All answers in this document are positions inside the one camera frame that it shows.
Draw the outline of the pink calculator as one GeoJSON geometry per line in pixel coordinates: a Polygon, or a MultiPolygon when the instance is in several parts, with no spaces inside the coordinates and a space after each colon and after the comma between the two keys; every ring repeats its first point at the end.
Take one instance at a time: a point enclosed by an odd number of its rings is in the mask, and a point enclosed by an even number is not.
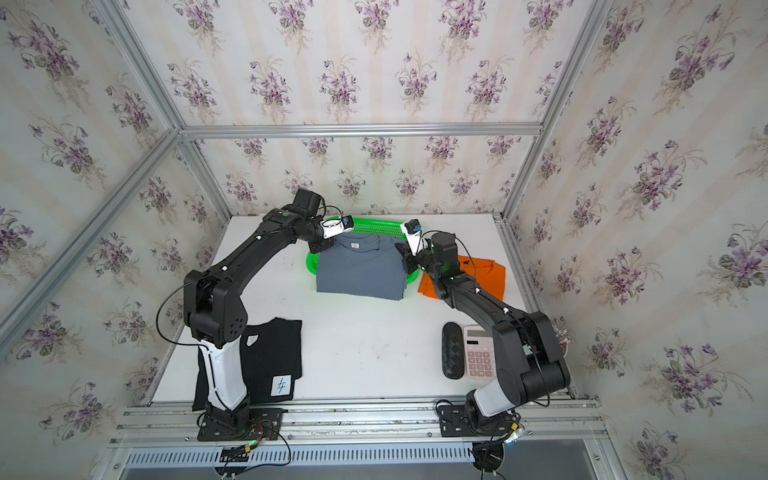
{"type": "Polygon", "coordinates": [[[490,381],[496,377],[493,339],[477,325],[463,328],[465,374],[472,380],[490,381]]]}

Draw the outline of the orange folded t-shirt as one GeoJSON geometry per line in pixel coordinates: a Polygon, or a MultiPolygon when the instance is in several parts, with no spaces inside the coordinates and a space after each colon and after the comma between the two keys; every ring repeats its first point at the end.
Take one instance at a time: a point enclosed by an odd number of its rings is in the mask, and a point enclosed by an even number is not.
{"type": "MultiPolygon", "coordinates": [[[[506,287],[506,268],[489,259],[471,259],[458,255],[457,260],[462,272],[472,276],[476,283],[488,294],[499,301],[504,300],[506,287]]],[[[425,272],[419,284],[418,292],[425,297],[438,299],[431,277],[425,272]]]]}

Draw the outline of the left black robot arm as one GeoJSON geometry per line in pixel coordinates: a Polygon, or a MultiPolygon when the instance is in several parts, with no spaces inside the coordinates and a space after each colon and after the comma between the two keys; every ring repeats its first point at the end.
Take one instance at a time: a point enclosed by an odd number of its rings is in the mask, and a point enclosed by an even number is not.
{"type": "Polygon", "coordinates": [[[255,231],[223,260],[186,275],[183,320],[202,360],[208,388],[204,410],[211,421],[237,431],[249,421],[240,356],[248,314],[241,295],[284,248],[299,240],[314,253],[332,246],[322,225],[325,207],[321,195],[300,189],[292,203],[266,213],[255,231]]]}

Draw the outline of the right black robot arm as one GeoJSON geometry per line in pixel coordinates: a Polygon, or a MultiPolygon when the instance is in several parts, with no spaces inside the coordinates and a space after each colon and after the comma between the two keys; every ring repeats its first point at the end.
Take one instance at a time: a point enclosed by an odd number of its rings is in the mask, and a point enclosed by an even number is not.
{"type": "Polygon", "coordinates": [[[423,231],[417,220],[400,225],[409,250],[408,273],[419,269],[432,281],[437,297],[469,316],[493,342],[496,377],[467,394],[473,420],[488,420],[571,385],[563,348],[551,320],[540,311],[514,308],[487,292],[460,267],[455,234],[423,231]]]}

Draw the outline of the aluminium mounting rail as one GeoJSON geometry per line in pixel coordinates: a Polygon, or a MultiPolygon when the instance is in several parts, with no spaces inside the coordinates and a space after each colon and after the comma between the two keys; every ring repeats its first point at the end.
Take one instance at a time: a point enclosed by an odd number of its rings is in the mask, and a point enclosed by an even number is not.
{"type": "MultiPolygon", "coordinates": [[[[428,399],[389,399],[354,402],[301,400],[287,402],[280,433],[297,444],[381,441],[432,441],[440,438],[435,402],[428,399]]],[[[597,404],[556,395],[547,407],[518,407],[526,440],[603,440],[608,428],[597,404]]],[[[186,403],[158,402],[127,408],[116,416],[107,437],[109,447],[193,446],[201,416],[186,403]]]]}

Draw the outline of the grey-blue t-shirt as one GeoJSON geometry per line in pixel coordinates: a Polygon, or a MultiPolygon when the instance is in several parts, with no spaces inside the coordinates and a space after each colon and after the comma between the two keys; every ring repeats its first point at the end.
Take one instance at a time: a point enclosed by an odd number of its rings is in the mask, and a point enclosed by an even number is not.
{"type": "Polygon", "coordinates": [[[399,301],[404,297],[407,274],[397,246],[389,235],[349,232],[333,238],[334,244],[319,254],[316,290],[399,301]]]}

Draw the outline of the small circuit board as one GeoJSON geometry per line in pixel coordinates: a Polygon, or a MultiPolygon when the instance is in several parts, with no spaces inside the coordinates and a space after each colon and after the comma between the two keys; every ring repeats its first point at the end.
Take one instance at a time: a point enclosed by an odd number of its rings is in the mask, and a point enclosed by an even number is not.
{"type": "Polygon", "coordinates": [[[230,463],[245,463],[247,464],[250,461],[250,447],[245,446],[238,446],[238,447],[227,447],[223,448],[219,455],[219,462],[230,464],[230,463]]]}

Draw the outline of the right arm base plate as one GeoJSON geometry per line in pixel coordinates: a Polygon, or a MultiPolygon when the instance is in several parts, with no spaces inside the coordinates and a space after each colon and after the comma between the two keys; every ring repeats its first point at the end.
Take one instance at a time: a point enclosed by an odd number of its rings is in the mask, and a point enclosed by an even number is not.
{"type": "Polygon", "coordinates": [[[505,440],[523,429],[520,416],[514,411],[485,417],[472,405],[454,404],[445,399],[435,402],[434,411],[443,438],[493,437],[505,440]]]}

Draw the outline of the black t-shirt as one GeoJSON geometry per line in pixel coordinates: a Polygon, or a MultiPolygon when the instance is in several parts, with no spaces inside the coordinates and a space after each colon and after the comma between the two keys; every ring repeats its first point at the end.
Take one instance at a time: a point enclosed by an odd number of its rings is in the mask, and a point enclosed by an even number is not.
{"type": "Polygon", "coordinates": [[[235,410],[244,403],[292,399],[295,382],[302,377],[302,326],[300,320],[274,318],[246,326],[237,340],[221,349],[199,341],[192,409],[235,410]]]}

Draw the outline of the green cup of pencils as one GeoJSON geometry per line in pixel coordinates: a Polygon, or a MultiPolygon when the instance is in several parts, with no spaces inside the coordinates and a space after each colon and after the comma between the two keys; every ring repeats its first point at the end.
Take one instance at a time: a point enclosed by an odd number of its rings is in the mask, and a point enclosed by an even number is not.
{"type": "Polygon", "coordinates": [[[569,346],[572,341],[572,335],[569,328],[566,325],[565,318],[561,316],[559,318],[554,319],[552,321],[552,326],[553,326],[553,331],[555,333],[558,345],[561,348],[563,356],[566,357],[568,355],[569,346]]]}

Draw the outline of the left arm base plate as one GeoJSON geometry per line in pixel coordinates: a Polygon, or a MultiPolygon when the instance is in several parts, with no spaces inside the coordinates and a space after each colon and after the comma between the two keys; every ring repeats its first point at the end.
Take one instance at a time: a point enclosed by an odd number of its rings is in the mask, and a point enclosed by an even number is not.
{"type": "Polygon", "coordinates": [[[233,412],[207,409],[199,423],[199,442],[277,440],[284,409],[243,407],[233,412]]]}

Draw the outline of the green plastic mesh basket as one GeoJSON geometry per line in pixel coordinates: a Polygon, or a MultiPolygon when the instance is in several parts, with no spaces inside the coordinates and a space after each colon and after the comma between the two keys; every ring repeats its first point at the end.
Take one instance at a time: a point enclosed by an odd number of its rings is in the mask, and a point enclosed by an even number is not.
{"type": "MultiPolygon", "coordinates": [[[[355,217],[352,233],[386,235],[406,242],[406,235],[402,232],[401,224],[401,221],[355,217]]],[[[319,260],[319,253],[307,254],[305,264],[308,271],[313,275],[317,273],[319,260]]]]}

